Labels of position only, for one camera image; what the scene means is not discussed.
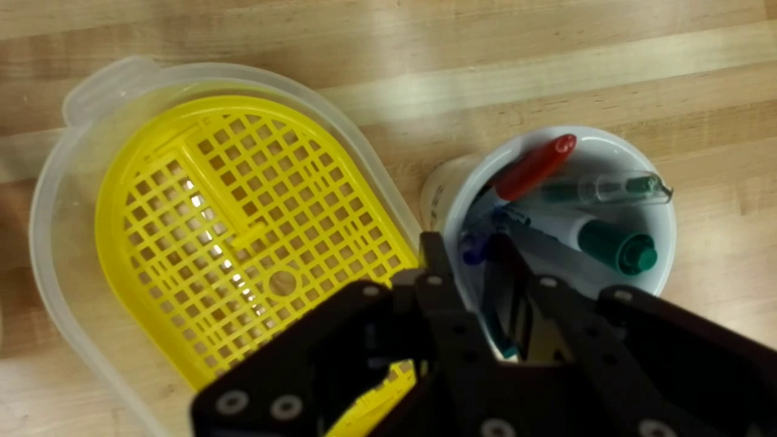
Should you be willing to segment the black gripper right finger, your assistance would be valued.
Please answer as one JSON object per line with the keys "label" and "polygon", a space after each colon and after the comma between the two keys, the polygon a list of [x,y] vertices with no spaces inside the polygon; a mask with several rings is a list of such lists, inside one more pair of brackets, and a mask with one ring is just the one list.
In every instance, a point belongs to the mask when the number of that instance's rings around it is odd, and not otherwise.
{"label": "black gripper right finger", "polygon": [[523,367],[553,372],[581,435],[777,437],[776,350],[641,290],[586,298],[499,233],[484,315]]}

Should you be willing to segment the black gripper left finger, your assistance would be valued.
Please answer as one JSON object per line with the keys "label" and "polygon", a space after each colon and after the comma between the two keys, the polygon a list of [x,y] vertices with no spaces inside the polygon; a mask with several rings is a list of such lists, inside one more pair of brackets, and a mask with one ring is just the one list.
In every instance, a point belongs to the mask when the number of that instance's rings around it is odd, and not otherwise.
{"label": "black gripper left finger", "polygon": [[519,437],[499,392],[506,370],[455,284],[445,241],[388,286],[352,282],[286,332],[211,382],[189,406],[194,437],[324,437],[397,363],[415,387],[376,437]]}

